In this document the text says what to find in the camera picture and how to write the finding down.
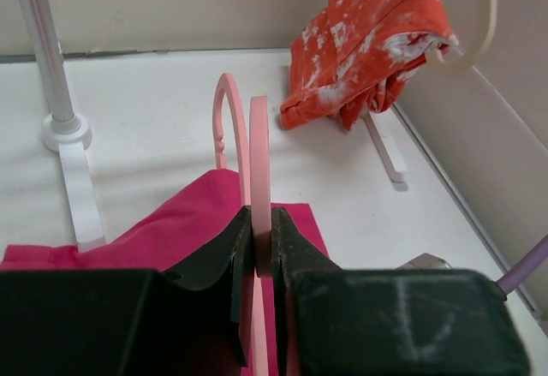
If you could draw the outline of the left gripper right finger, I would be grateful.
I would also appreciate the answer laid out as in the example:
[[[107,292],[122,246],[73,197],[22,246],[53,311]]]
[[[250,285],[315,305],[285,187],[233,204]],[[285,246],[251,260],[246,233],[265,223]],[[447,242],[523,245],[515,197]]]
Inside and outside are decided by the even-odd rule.
[[[277,368],[286,372],[288,359],[288,314],[286,295],[291,290],[291,275],[297,271],[341,271],[300,233],[281,206],[271,210],[271,273],[274,291]]]

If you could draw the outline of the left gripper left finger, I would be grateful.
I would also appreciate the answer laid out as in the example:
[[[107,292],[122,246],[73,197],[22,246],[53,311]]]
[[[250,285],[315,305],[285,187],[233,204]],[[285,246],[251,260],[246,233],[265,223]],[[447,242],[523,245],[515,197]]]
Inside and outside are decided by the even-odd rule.
[[[243,206],[221,233],[163,272],[182,295],[175,334],[186,367],[247,367],[253,310],[251,210]]]

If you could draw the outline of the magenta pink trousers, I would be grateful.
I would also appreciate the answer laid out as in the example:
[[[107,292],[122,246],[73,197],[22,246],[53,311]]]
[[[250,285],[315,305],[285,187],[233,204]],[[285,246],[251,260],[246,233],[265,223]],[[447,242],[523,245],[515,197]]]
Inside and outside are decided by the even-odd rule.
[[[311,208],[286,208],[326,256]],[[186,367],[170,346],[182,291],[163,272],[223,231],[241,209],[239,175],[211,170],[113,242],[10,245],[1,264],[4,375],[255,375],[247,367]],[[277,369],[270,279],[262,283],[270,375]]]

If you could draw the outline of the pink plastic hanger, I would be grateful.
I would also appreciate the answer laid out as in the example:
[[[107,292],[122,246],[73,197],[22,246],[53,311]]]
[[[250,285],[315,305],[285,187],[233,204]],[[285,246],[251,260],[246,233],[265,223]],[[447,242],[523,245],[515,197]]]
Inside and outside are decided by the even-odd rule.
[[[270,142],[267,114],[267,101],[264,97],[254,97],[250,111],[245,114],[249,162],[258,165],[258,170],[249,172],[249,194],[251,202],[251,229],[253,238],[253,310],[251,318],[251,343],[249,366],[256,375],[266,375],[268,365],[268,331],[264,312],[265,299],[262,283],[271,280],[271,176]],[[281,375],[302,375],[298,326],[296,324],[295,296],[292,289],[286,295],[288,314],[288,359],[286,372]]]

